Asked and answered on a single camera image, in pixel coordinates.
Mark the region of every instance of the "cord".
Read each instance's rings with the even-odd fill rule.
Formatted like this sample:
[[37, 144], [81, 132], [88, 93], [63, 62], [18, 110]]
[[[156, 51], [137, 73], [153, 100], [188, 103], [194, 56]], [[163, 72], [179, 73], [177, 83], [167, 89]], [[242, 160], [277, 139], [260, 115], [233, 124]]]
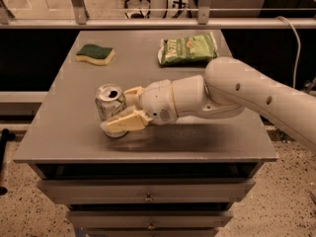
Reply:
[[296, 31], [296, 28], [294, 27], [294, 25], [285, 17], [282, 16], [278, 16], [276, 17], [277, 19], [286, 22], [294, 31], [294, 34], [296, 36], [296, 40], [297, 40], [297, 53], [296, 53], [296, 60], [295, 60], [295, 65], [294, 65], [294, 70], [293, 70], [293, 88], [295, 89], [296, 87], [296, 73], [297, 73], [297, 65], [298, 65], [298, 60], [299, 60], [299, 56], [300, 56], [300, 49], [301, 49], [301, 43], [300, 43], [300, 39], [299, 39], [299, 35]]

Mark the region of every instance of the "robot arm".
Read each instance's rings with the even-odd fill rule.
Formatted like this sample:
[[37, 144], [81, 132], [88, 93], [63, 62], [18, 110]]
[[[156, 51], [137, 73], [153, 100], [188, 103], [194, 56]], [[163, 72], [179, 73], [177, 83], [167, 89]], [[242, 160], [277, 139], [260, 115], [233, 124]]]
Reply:
[[204, 77], [159, 81], [125, 92], [127, 109], [104, 121], [105, 131], [143, 129], [180, 117], [229, 118], [249, 108], [316, 151], [316, 98], [279, 84], [249, 65], [219, 57]]

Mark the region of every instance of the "drawer knob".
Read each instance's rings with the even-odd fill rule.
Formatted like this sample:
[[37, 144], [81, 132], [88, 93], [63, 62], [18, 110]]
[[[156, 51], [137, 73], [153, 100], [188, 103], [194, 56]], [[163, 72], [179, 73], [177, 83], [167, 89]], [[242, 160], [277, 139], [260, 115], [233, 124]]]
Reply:
[[148, 229], [148, 230], [155, 230], [155, 229], [156, 229], [156, 226], [154, 226], [154, 223], [151, 222], [151, 223], [147, 226], [147, 229]]
[[150, 196], [150, 193], [147, 194], [147, 197], [144, 199], [144, 202], [150, 203], [153, 202], [154, 198]]

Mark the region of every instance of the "green and yellow sponge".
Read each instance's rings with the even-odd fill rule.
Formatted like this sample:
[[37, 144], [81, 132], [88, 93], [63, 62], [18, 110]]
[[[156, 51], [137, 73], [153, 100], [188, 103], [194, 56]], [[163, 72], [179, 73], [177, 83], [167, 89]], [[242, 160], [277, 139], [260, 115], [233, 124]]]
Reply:
[[89, 62], [98, 66], [105, 66], [115, 56], [111, 47], [101, 47], [96, 44], [87, 43], [76, 53], [77, 61]]

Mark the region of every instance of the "desk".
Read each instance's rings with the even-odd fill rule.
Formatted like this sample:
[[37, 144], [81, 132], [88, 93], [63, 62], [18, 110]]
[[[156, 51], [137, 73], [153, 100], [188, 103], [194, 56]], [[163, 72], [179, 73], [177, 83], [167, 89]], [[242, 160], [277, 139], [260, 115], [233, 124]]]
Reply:
[[[77, 229], [104, 236], [214, 236], [232, 217], [231, 204], [254, 186], [252, 177], [277, 155], [260, 117], [181, 118], [110, 139], [101, 131], [97, 88], [124, 89], [203, 74], [203, 67], [161, 68], [161, 39], [205, 31], [81, 32], [17, 150], [39, 188], [69, 207]], [[221, 31], [218, 53], [231, 55]], [[85, 43], [111, 46], [106, 67], [76, 62]]]

